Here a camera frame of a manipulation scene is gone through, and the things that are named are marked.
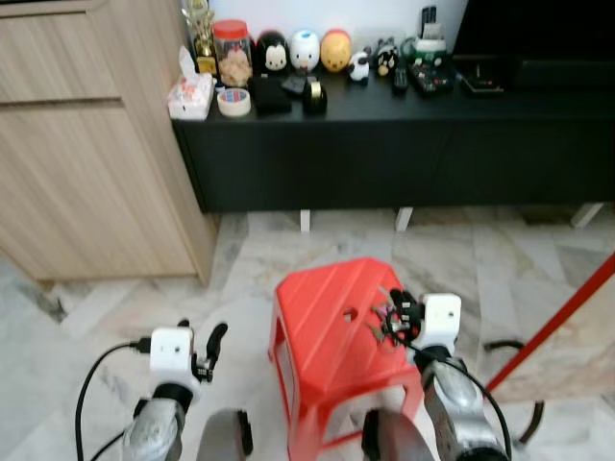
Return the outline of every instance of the glass jar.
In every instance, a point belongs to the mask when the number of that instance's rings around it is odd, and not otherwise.
[[[226,86],[246,86],[252,77],[250,36],[246,23],[234,19],[214,22],[213,42],[222,83]]]

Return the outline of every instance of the red plastic stool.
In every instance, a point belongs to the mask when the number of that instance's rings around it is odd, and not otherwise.
[[[313,461],[328,449],[354,437],[325,442],[333,410],[366,393],[402,385],[403,411],[411,419],[423,399],[416,367],[404,348],[381,346],[365,324],[379,325],[371,307],[386,301],[386,291],[402,285],[392,268],[373,258],[297,272],[278,285],[269,358],[276,364],[288,421],[290,461]],[[286,342],[292,369],[288,402],[276,348]]]

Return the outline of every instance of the red jar lid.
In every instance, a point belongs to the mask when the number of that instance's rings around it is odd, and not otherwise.
[[[248,26],[237,19],[225,19],[213,23],[213,34],[225,40],[240,40],[248,36]]]

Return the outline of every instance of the shelf top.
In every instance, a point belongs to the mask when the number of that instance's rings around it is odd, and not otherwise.
[[[411,86],[396,96],[391,82],[370,74],[367,86],[351,84],[345,73],[318,75],[328,95],[327,112],[306,115],[301,99],[294,99],[291,112],[257,116],[254,105],[244,117],[232,119],[220,113],[214,101],[205,122],[181,124],[323,123],[323,122],[420,122],[491,120],[596,120],[615,121],[615,91],[525,90],[493,98],[471,98],[455,83],[452,93],[425,99]]]

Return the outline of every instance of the stool hole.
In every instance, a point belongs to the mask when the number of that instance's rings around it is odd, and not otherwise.
[[[344,315],[344,320],[350,323],[350,322],[353,322],[357,318],[358,312],[354,307],[348,307],[347,309],[344,309],[343,315]]]

